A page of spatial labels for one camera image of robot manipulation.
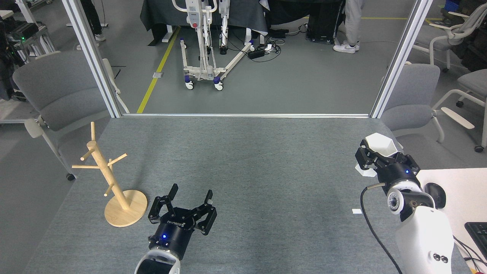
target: wooden mug tree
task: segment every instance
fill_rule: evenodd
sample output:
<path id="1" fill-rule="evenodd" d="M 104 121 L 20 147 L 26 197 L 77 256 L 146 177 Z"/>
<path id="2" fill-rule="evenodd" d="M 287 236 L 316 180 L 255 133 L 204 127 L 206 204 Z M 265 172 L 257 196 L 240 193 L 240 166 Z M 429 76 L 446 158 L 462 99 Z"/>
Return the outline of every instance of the wooden mug tree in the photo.
<path id="1" fill-rule="evenodd" d="M 110 190 L 115 195 L 105 207 L 105 218 L 109 224 L 116 227 L 125 227 L 134 224 L 144 215 L 147 209 L 147 198 L 138 190 L 122 191 L 113 175 L 113 164 L 125 158 L 127 154 L 124 153 L 114 160 L 109 159 L 107 162 L 95 140 L 94 122 L 91 122 L 91 137 L 91 141 L 86 144 L 88 152 L 80 159 L 84 161 L 91 155 L 97 165 L 73 165 L 73 168 L 99 169 L 105 177 L 108 183 L 108 189 L 104 193 L 104 196 L 107 197 Z"/>

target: white sneaker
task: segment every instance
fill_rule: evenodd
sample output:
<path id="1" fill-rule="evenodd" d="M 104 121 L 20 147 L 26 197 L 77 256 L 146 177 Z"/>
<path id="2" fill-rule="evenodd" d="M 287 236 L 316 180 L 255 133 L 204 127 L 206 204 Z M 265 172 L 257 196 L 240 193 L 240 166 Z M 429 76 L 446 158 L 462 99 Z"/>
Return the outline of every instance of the white sneaker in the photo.
<path id="1" fill-rule="evenodd" d="M 344 53 L 355 53 L 355 51 L 357 51 L 357 46 L 353 46 L 351 47 L 349 44 L 341 44 L 341 45 L 338 45 L 338 46 L 333 46 L 333 50 L 334 51 L 338 51 L 338 52 L 344 52 Z"/>
<path id="2" fill-rule="evenodd" d="M 81 45 L 76 46 L 76 49 L 77 49 L 77 50 L 81 50 Z"/>
<path id="3" fill-rule="evenodd" d="M 103 34 L 101 34 L 101 33 L 100 34 L 95 34 L 94 35 L 94 38 L 95 38 L 95 40 L 100 41 L 100 42 L 106 40 L 105 36 L 103 36 Z"/>
<path id="4" fill-rule="evenodd" d="M 348 41 L 347 40 L 344 40 L 343 41 L 343 44 L 347 44 L 349 45 Z M 360 42 L 358 42 L 356 45 L 355 45 L 355 51 L 359 51 L 360 50 Z"/>

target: power strip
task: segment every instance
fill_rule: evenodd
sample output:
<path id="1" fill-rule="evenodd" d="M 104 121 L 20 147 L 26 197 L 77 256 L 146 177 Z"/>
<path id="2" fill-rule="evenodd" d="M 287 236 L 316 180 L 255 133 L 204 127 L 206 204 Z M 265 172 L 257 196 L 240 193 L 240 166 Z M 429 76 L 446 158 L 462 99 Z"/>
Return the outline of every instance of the power strip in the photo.
<path id="1" fill-rule="evenodd" d="M 255 58 L 259 58 L 259 57 L 262 57 L 265 55 L 265 50 L 263 49 L 256 49 L 255 51 L 251 51 L 248 54 L 248 57 L 250 59 L 255 59 Z"/>

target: round wooden base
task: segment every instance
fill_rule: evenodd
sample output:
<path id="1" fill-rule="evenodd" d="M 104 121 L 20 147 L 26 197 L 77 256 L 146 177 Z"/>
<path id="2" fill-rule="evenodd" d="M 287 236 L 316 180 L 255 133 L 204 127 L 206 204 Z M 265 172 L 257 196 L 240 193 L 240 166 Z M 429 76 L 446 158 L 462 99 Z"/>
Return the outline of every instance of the round wooden base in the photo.
<path id="1" fill-rule="evenodd" d="M 134 224 L 146 212 L 147 198 L 138 190 L 126 190 L 123 192 L 130 207 L 124 210 L 113 197 L 105 207 L 105 218 L 107 222 L 116 227 L 125 227 Z"/>

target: gray carpet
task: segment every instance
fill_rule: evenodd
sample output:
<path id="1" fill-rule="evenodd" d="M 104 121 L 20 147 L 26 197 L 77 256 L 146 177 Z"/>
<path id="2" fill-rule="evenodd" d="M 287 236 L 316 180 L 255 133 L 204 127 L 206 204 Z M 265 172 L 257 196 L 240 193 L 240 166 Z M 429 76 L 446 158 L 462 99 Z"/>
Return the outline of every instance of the gray carpet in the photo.
<path id="1" fill-rule="evenodd" d="M 394 273 L 360 208 L 376 183 L 354 169 L 367 135 L 391 132 L 376 119 L 124 117 L 105 129 L 106 157 L 123 190 L 155 196 L 179 184 L 174 206 L 199 206 L 208 189 L 218 211 L 208 236 L 193 234 L 182 273 Z M 133 273 L 154 234 L 146 216 L 109 225 L 101 173 L 83 170 L 25 273 Z M 378 235 L 398 256 L 381 190 L 365 206 Z M 469 273 L 455 250 L 453 273 Z"/>

